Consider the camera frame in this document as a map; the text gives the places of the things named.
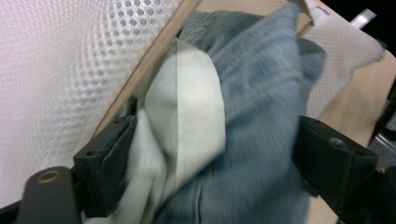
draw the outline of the denim garment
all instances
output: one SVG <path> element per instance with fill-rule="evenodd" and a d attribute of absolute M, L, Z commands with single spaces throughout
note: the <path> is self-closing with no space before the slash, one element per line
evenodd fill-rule
<path fill-rule="evenodd" d="M 156 223 L 304 223 L 308 194 L 291 152 L 325 52 L 296 37 L 298 10 L 289 4 L 266 18 L 219 11 L 189 19 L 179 37 L 218 70 L 226 148 Z"/>

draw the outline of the blue cloth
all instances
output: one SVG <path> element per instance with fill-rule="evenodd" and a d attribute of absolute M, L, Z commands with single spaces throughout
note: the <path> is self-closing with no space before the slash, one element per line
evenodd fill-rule
<path fill-rule="evenodd" d="M 291 160 L 299 115 L 325 52 L 295 34 L 294 4 L 260 17 L 195 12 L 179 37 L 208 53 L 221 85 L 225 153 L 177 192 L 156 223 L 304 223 Z"/>

